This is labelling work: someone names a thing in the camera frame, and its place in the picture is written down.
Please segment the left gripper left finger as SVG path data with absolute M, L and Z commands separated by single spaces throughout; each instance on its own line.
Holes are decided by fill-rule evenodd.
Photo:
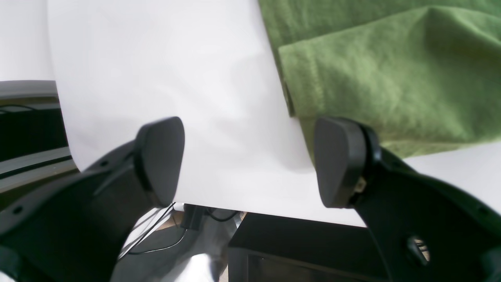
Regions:
M 136 222 L 174 199 L 185 145 L 179 117 L 140 128 L 83 172 L 1 212 L 1 273 L 17 282 L 107 282 Z

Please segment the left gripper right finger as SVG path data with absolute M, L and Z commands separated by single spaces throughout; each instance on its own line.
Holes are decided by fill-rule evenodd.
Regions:
M 392 282 L 499 282 L 500 215 L 452 184 L 421 174 L 356 121 L 315 122 L 324 207 L 354 209 Z

